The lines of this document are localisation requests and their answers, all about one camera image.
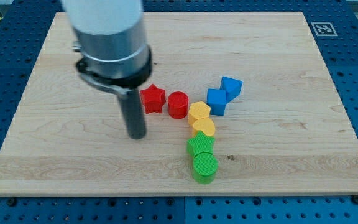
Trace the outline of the black clamp ring mount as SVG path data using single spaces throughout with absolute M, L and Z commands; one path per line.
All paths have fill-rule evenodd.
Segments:
M 83 55 L 76 63 L 81 79 L 100 91 L 125 95 L 152 73 L 152 53 L 147 44 L 97 44 L 87 52 L 74 43 L 73 50 Z

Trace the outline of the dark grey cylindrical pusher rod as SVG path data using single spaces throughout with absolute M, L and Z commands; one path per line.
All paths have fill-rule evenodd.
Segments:
M 118 95 L 118 102 L 129 137 L 142 139 L 146 135 L 147 129 L 139 90 L 132 89 L 125 95 Z

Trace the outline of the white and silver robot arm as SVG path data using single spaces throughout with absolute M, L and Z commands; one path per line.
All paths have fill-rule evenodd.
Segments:
M 76 69 L 93 88 L 117 96 L 127 133 L 141 139 L 147 129 L 138 87 L 152 74 L 152 51 L 141 0 L 62 0 L 82 58 Z

